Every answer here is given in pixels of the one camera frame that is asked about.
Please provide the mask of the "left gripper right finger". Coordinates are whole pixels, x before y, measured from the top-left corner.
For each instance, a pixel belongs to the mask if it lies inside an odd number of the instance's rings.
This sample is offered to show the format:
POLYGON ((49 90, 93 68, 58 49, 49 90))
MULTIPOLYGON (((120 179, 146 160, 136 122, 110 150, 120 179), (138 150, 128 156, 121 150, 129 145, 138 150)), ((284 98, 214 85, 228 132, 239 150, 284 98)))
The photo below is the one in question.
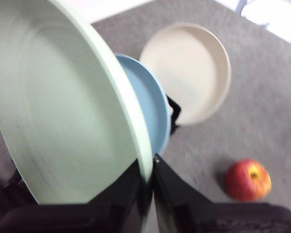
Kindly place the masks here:
POLYGON ((268 203, 215 203, 154 155, 154 200, 161 233, 291 233, 291 210, 268 203))

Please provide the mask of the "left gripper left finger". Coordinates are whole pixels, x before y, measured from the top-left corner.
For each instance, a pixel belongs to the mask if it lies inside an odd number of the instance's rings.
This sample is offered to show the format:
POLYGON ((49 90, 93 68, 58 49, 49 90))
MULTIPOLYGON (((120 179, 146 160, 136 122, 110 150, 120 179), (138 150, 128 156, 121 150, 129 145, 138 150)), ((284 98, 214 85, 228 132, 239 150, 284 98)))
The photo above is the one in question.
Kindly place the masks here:
POLYGON ((0 185, 0 233, 139 233, 150 204, 137 161, 86 204, 39 205, 19 180, 0 185))

